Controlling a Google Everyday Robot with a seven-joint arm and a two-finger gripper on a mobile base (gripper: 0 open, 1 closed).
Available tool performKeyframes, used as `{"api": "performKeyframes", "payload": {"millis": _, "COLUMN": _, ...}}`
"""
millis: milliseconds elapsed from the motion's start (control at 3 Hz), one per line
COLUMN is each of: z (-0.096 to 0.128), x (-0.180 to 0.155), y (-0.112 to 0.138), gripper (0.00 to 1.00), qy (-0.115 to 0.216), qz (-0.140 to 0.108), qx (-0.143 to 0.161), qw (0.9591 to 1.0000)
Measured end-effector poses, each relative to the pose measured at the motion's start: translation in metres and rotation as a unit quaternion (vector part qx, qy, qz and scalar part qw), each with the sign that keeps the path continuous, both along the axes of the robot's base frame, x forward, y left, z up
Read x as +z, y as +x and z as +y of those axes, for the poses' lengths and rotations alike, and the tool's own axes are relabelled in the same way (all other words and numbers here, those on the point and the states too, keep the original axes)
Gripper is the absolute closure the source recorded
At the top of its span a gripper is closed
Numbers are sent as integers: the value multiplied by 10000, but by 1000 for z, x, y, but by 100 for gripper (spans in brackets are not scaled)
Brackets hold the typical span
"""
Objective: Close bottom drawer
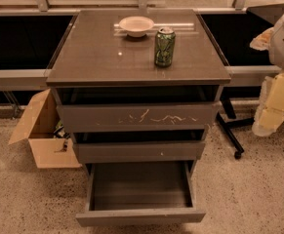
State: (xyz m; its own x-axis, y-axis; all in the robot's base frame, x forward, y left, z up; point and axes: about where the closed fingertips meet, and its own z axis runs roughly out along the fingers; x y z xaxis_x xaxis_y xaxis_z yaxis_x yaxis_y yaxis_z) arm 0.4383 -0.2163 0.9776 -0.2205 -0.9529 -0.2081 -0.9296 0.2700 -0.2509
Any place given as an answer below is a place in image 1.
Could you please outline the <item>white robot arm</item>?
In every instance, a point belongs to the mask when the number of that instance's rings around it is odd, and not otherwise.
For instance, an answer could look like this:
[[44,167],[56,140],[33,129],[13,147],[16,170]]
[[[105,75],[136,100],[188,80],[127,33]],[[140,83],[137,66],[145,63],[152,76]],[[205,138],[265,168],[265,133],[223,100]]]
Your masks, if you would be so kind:
[[284,14],[274,27],[254,38],[250,47],[260,51],[268,50],[269,61],[281,68],[281,72],[274,78],[264,78],[252,126],[256,136],[268,137],[284,122]]

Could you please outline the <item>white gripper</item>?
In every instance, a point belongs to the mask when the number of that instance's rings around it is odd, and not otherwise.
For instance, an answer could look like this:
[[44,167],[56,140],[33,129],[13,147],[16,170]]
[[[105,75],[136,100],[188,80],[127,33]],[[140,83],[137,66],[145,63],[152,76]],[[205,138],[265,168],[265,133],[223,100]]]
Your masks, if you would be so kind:
[[[269,49],[273,27],[255,37],[250,47],[254,50]],[[253,133],[258,137],[268,137],[275,133],[284,122],[284,72],[274,78],[266,77],[262,83],[259,106],[257,108]]]

